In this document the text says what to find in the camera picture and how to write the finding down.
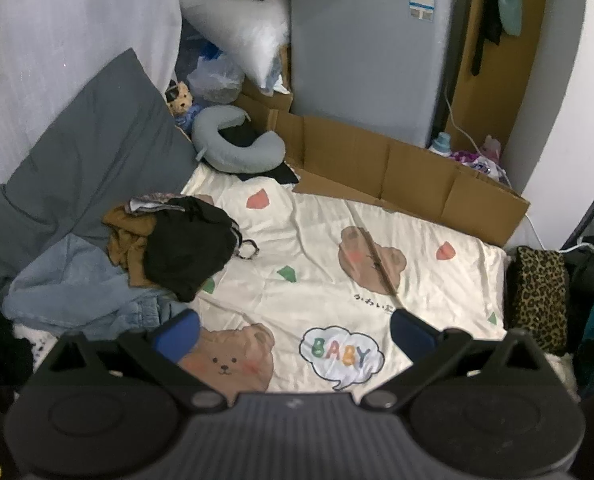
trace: curtain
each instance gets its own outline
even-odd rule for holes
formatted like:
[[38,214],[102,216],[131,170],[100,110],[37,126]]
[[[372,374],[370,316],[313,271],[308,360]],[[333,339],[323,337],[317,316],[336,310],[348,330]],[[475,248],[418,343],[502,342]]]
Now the curtain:
[[179,0],[0,0],[0,183],[84,84],[127,48],[163,92],[180,31]]

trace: power cord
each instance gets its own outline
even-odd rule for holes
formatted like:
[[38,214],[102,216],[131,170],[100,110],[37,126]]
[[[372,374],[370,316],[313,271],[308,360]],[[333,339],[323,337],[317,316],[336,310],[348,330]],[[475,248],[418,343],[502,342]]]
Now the power cord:
[[[443,88],[443,98],[446,101],[446,104],[448,105],[448,118],[450,119],[450,123],[452,124],[452,126],[455,128],[455,130],[457,130],[459,133],[463,134],[472,144],[472,146],[475,148],[475,151],[480,155],[480,156],[485,156],[481,153],[477,143],[472,139],[471,136],[469,136],[468,132],[466,132],[465,130],[463,130],[462,128],[460,128],[457,123],[455,122],[455,118],[454,115],[452,114],[452,106],[450,106],[450,100],[448,99],[448,87],[445,86]],[[508,183],[508,187],[510,189],[512,189],[512,184],[510,183],[510,179],[508,178],[506,171],[504,171],[504,168],[502,168],[499,164],[497,164],[496,162],[494,162],[494,164],[497,167],[497,170],[499,171],[499,173],[504,177],[504,180]],[[544,246],[543,242],[541,241],[541,238],[539,238],[539,235],[537,234],[537,230],[535,229],[535,225],[532,223],[532,220],[530,219],[530,217],[528,216],[528,213],[525,214],[525,217],[528,219],[528,223],[530,224],[530,226],[532,227],[533,232],[535,233],[535,237],[537,238],[537,241],[539,242],[539,245],[541,246],[542,250],[546,250],[546,247]]]

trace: neck pillow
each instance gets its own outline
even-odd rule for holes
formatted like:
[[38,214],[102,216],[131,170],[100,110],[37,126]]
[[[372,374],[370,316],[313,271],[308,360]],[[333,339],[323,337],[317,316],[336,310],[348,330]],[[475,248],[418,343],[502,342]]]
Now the neck pillow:
[[204,158],[215,170],[224,173],[263,173],[283,162],[286,146],[275,132],[260,135],[247,148],[228,142],[221,128],[241,126],[250,117],[241,108],[231,105],[211,106],[197,114],[191,138],[197,150],[197,160]]

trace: teddy bear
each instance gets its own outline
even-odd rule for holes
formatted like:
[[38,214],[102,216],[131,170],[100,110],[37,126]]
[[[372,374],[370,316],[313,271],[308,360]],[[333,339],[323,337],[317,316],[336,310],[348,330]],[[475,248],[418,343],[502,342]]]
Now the teddy bear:
[[341,231],[339,265],[357,285],[378,294],[394,295],[407,260],[399,249],[382,247],[362,227]]
[[265,392],[273,376],[275,338],[256,323],[239,330],[202,328],[197,345],[177,363],[223,394],[229,404],[240,392]]
[[168,110],[175,118],[175,124],[185,132],[190,130],[193,119],[200,112],[201,107],[193,106],[193,96],[183,81],[175,83],[172,79],[165,92]]

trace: leopard print pillow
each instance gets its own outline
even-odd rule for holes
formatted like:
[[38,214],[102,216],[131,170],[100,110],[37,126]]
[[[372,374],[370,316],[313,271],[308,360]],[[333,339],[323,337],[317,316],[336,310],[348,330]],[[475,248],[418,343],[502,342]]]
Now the leopard print pillow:
[[544,352],[562,354],[568,332],[564,257],[519,247],[515,269],[510,327],[529,330]]

